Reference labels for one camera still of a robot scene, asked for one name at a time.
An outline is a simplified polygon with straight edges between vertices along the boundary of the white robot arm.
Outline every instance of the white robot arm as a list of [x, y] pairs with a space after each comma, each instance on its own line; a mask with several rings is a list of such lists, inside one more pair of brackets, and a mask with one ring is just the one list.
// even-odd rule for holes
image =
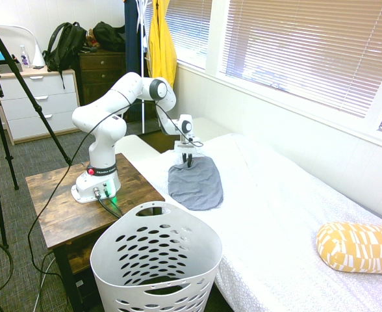
[[198, 138], [193, 135], [191, 115], [181, 115], [178, 120], [169, 120], [163, 112], [170, 111], [176, 97], [170, 84], [163, 78], [142, 78], [136, 73], [127, 73], [101, 98], [89, 105], [78, 107], [73, 113], [73, 123], [82, 131], [95, 136], [89, 147], [90, 164], [77, 178], [71, 193], [79, 203], [92, 202], [100, 198], [113, 197], [121, 184], [116, 171], [115, 143], [126, 133], [123, 115], [136, 99], [157, 102], [157, 114], [162, 130], [167, 135], [181, 135], [175, 142], [175, 150], [195, 153]]

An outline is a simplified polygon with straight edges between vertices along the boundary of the patterned pillow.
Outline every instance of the patterned pillow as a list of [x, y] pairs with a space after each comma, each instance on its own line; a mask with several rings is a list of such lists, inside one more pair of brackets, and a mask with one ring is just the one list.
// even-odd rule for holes
[[335, 270], [382, 274], [382, 226], [327, 223], [316, 235], [316, 247]]

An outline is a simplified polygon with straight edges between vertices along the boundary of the bed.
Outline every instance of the bed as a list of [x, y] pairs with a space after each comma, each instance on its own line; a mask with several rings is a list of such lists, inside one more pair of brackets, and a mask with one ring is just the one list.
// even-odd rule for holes
[[[190, 211], [217, 231], [223, 258], [216, 284], [234, 311], [382, 311], [382, 275], [338, 272], [316, 252], [326, 222], [382, 224], [319, 179], [265, 145], [197, 118], [202, 155], [219, 169], [224, 201]], [[118, 143], [166, 198], [168, 170], [182, 162], [131, 137]]]

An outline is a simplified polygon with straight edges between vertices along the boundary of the white laundry basket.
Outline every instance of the white laundry basket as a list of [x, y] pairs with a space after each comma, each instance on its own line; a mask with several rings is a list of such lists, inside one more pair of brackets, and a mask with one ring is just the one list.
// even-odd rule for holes
[[[139, 215], [154, 207], [162, 214]], [[90, 263], [106, 312], [202, 312], [221, 258], [222, 242], [211, 227], [174, 205], [152, 201], [110, 226]]]

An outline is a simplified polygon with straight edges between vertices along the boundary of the carpet floor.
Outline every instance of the carpet floor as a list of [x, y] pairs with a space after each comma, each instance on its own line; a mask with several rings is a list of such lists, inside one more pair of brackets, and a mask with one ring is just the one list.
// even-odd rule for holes
[[[154, 131], [149, 123], [148, 131]], [[139, 134], [137, 125], [128, 124], [128, 134]], [[79, 142], [83, 139], [84, 133], [76, 132], [58, 137], [62, 147], [71, 157]], [[94, 137], [89, 136], [83, 143], [74, 163], [88, 161], [88, 147], [94, 141]], [[8, 163], [5, 160], [5, 153], [0, 137], [0, 193], [5, 219], [6, 237], [9, 244], [9, 251], [14, 260], [14, 273], [6, 285], [0, 291], [0, 305], [4, 311], [33, 311], [38, 295], [39, 273], [31, 263], [31, 254], [27, 242], [29, 228], [36, 215], [29, 194], [25, 177], [33, 176], [42, 172], [63, 168], [66, 166], [63, 157], [55, 146], [52, 138], [45, 138], [31, 142], [8, 145], [11, 155], [19, 190], [14, 190]], [[44, 239], [37, 224], [31, 235], [32, 247], [34, 250], [34, 261], [40, 266], [44, 255], [48, 252]], [[44, 268], [52, 261], [54, 255], [50, 255], [46, 260]], [[8, 258], [0, 249], [0, 286], [6, 280], [9, 271]], [[56, 263], [53, 263], [50, 272], [59, 273]], [[66, 300], [66, 294], [59, 278], [48, 276], [45, 279], [42, 291], [42, 308], [46, 312], [72, 311], [71, 305]], [[102, 312], [103, 306], [97, 304], [90, 311]], [[225, 303], [220, 292], [213, 288], [206, 311], [232, 311]]]

